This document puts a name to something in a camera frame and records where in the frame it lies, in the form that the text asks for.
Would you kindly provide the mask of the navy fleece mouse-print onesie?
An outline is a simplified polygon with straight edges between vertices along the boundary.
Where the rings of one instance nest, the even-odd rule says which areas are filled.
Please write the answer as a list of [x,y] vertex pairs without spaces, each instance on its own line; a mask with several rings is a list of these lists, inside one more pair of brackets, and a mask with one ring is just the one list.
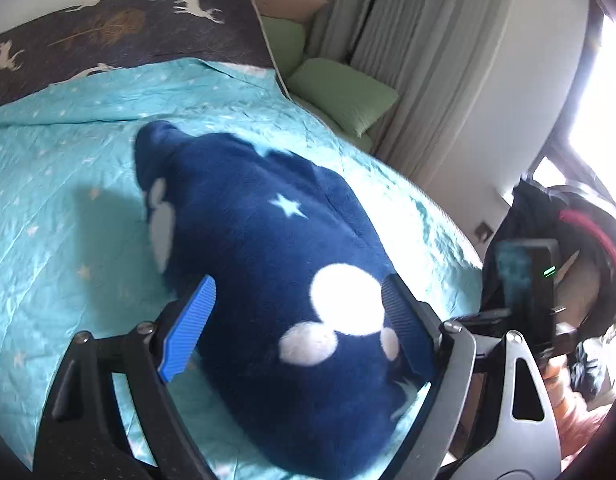
[[382,303],[393,263],[347,182],[231,133],[149,122],[134,144],[158,270],[216,302],[198,341],[210,384],[267,460],[350,479],[421,387]]

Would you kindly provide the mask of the turquoise star quilt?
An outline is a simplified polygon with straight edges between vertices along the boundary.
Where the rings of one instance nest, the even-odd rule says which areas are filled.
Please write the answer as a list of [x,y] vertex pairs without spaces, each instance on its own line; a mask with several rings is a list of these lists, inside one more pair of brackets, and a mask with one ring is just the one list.
[[72,337],[123,334],[169,296],[148,241],[133,140],[152,120],[230,132],[338,172],[416,298],[476,311],[482,263],[419,188],[287,99],[272,70],[180,58],[88,70],[0,106],[0,434],[25,464]]

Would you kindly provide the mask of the green pillow front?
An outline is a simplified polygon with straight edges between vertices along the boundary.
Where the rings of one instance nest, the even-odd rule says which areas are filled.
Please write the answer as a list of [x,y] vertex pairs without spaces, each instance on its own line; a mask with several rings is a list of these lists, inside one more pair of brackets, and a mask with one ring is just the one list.
[[310,58],[287,79],[287,89],[361,138],[396,103],[398,93],[348,65]]

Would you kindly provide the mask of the green pillow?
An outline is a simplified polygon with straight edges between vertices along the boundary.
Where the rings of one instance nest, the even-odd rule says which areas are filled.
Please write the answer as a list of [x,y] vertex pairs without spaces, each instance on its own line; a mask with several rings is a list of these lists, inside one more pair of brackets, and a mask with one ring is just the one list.
[[305,56],[305,26],[284,18],[261,18],[276,68],[283,79],[292,76]]
[[287,79],[287,89],[361,138],[396,103],[398,93],[348,65],[310,58]]

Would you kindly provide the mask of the grey pleated curtain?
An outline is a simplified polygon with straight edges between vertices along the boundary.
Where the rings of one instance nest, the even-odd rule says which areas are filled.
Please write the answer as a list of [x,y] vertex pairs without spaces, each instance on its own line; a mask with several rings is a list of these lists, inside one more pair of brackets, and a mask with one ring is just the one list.
[[[364,0],[326,0],[308,52],[344,61]],[[427,185],[494,64],[512,0],[378,0],[349,65],[398,93],[372,127],[373,155]]]

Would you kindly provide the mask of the dark deer-print headboard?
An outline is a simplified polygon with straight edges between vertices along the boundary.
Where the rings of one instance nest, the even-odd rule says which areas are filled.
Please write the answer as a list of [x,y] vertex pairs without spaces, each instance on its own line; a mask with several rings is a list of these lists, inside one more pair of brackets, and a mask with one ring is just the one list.
[[0,34],[0,106],[50,84],[176,58],[274,65],[253,0],[101,0]]

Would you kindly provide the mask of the green pillow back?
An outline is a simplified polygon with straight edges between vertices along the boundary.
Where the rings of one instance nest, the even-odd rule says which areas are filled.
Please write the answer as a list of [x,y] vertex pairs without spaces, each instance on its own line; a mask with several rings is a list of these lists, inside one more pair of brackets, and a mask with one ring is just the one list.
[[276,68],[283,79],[292,76],[305,56],[305,26],[284,18],[261,18]]

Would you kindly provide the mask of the beige pillow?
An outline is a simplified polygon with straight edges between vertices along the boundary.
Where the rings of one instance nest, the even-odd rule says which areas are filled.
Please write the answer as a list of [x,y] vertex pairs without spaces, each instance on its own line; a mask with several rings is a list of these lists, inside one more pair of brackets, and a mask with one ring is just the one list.
[[326,0],[255,0],[258,11],[267,18],[282,18],[308,24],[323,9]]

